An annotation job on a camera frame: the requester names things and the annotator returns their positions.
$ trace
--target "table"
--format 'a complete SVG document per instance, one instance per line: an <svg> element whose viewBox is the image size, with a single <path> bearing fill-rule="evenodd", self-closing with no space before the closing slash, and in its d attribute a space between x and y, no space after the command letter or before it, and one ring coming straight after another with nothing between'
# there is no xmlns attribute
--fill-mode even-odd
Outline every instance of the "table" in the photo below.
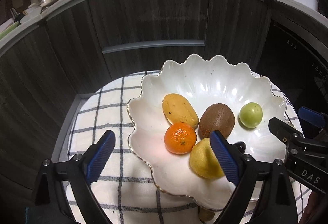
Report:
<svg viewBox="0 0 328 224"><path fill-rule="evenodd" d="M127 144L127 138L133 131L126 110L127 102L139 97L140 82L144 75L158 73L139 72L108 83L88 99L73 121L68 141L69 158L77 153L83 154L108 129L116 135L113 153L98 181L91 184L99 204L114 224L204 223L198 218L198 207L193 200L167 195L155 187L149 167L131 153ZM286 98L274 84L272 92ZM286 120L301 131L297 115L286 100ZM292 180L292 186L300 218L311 191L295 180ZM76 220L85 223L69 185L66 196ZM241 223L249 221L254 206L255 203L250 202ZM213 223L218 214L207 223Z"/></svg>

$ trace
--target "blue gripper pad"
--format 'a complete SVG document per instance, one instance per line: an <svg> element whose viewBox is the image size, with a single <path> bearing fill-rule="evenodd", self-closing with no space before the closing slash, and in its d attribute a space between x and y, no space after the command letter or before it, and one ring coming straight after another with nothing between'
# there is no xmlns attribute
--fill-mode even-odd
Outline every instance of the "blue gripper pad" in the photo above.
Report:
<svg viewBox="0 0 328 224"><path fill-rule="evenodd" d="M326 126L326 120L322 114L304 106L298 110L298 117L318 128Z"/></svg>
<svg viewBox="0 0 328 224"><path fill-rule="evenodd" d="M108 130L100 138L98 143L91 145L91 147L97 148L93 154L90 162L87 164L86 169L86 182L90 185L96 182L104 169L108 158L110 157L115 147L115 134L111 130Z"/></svg>
<svg viewBox="0 0 328 224"><path fill-rule="evenodd" d="M222 170L228 181L232 182L235 186L239 184L239 171L238 165L230 155L227 147L222 143L216 132L210 134L210 145L218 159Z"/></svg>

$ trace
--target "white ceramic bowl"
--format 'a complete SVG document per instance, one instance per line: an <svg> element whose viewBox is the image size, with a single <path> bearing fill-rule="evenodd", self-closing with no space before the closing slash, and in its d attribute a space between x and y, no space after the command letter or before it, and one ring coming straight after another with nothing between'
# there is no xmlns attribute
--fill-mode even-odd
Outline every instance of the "white ceramic bowl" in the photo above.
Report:
<svg viewBox="0 0 328 224"><path fill-rule="evenodd" d="M228 105L236 118L229 143L244 141L246 153L259 161L284 159L286 147L269 132L268 121L272 117L285 121L286 100L272 93L267 77L253 76L247 64L230 65L223 56L204 61L192 54L182 64L166 61L159 75L146 75L141 85L140 97L127 105L134 124L128 145L149 165L153 181L161 191L191 197L201 207L214 211L222 210L231 196L225 177L203 179L189 168L189 154L175 155L166 150L164 134L170 123L162 111L162 100L168 93L187 98L199 119L214 103ZM252 130L238 122L239 111L248 102L256 102L263 109L262 122Z"/></svg>

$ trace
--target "kitchen cabinet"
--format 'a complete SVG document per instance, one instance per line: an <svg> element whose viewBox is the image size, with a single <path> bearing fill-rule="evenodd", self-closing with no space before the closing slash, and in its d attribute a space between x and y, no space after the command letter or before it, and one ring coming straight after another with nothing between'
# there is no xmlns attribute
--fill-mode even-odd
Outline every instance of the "kitchen cabinet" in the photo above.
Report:
<svg viewBox="0 0 328 224"><path fill-rule="evenodd" d="M314 35L324 45L328 45L327 28L319 21L283 3L270 0L269 4L272 8L273 15L281 15L295 22L296 24L310 32L312 35Z"/></svg>
<svg viewBox="0 0 328 224"><path fill-rule="evenodd" d="M31 195L31 189L0 174L0 215L2 220L7 219L2 223L25 223L25 208L33 206Z"/></svg>
<svg viewBox="0 0 328 224"><path fill-rule="evenodd" d="M169 46L134 49L104 54L107 66L113 80L120 77L145 71L161 70L166 60L182 63L193 54L203 56L202 46Z"/></svg>
<svg viewBox="0 0 328 224"><path fill-rule="evenodd" d="M33 189L40 164L51 158L75 96L44 27L1 56L1 175Z"/></svg>
<svg viewBox="0 0 328 224"><path fill-rule="evenodd" d="M271 11L261 0L209 0L204 57L223 55L230 64L255 68L265 43Z"/></svg>
<svg viewBox="0 0 328 224"><path fill-rule="evenodd" d="M94 93L111 81L87 1L47 20L47 32L77 93Z"/></svg>
<svg viewBox="0 0 328 224"><path fill-rule="evenodd" d="M208 0L89 0L101 48L142 41L204 40Z"/></svg>

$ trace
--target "human hand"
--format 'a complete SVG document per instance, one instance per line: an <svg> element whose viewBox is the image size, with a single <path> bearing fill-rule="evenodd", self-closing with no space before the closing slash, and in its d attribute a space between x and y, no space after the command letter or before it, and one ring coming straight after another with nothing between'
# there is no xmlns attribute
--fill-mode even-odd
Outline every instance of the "human hand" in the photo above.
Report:
<svg viewBox="0 0 328 224"><path fill-rule="evenodd" d="M306 222L310 218L312 218L316 208L319 205L319 202L320 202L319 195L316 192L312 191L311 194L309 195L308 204L304 209L304 212L298 224L306 224Z"/></svg>

